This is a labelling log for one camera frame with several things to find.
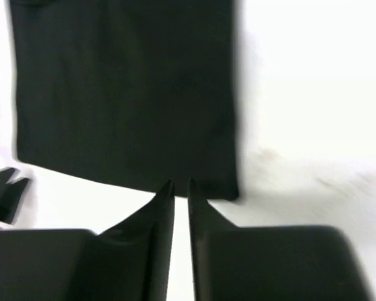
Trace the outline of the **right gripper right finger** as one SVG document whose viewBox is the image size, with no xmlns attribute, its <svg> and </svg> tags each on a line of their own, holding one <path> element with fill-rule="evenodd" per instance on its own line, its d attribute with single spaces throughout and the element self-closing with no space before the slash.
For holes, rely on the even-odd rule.
<svg viewBox="0 0 376 301">
<path fill-rule="evenodd" d="M 241 228 L 189 181 L 196 300 L 371 300 L 348 239 L 331 226 Z"/>
</svg>

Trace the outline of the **black tank top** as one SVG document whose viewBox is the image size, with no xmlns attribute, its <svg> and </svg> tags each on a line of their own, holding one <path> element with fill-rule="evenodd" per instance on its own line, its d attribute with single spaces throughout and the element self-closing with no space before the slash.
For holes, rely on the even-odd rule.
<svg viewBox="0 0 376 301">
<path fill-rule="evenodd" d="M 235 200 L 233 1 L 11 1 L 21 162 Z"/>
</svg>

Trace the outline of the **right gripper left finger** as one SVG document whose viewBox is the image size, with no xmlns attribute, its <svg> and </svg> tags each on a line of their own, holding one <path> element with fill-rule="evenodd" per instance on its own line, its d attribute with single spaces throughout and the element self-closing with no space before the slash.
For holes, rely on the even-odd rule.
<svg viewBox="0 0 376 301">
<path fill-rule="evenodd" d="M 121 223 L 0 231 L 0 300 L 165 300 L 174 183 Z"/>
</svg>

